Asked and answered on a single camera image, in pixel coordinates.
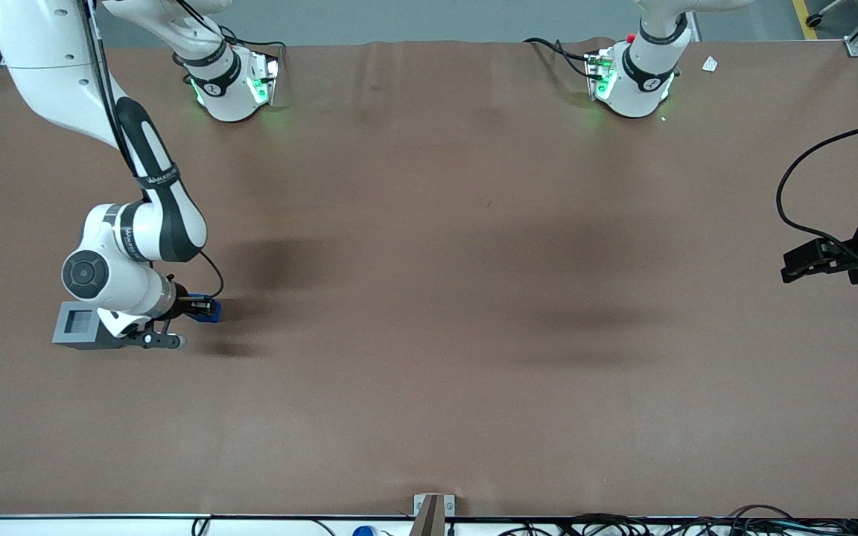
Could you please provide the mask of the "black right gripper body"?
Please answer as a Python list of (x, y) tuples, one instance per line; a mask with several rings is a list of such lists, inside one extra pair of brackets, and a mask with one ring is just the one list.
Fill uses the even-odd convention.
[(170, 308), (167, 309), (166, 319), (171, 320), (190, 312), (192, 300), (188, 297), (187, 289), (183, 285), (177, 284), (173, 277), (168, 278), (168, 281), (171, 284), (171, 289), (173, 290), (171, 294), (173, 294), (174, 299), (171, 301)]

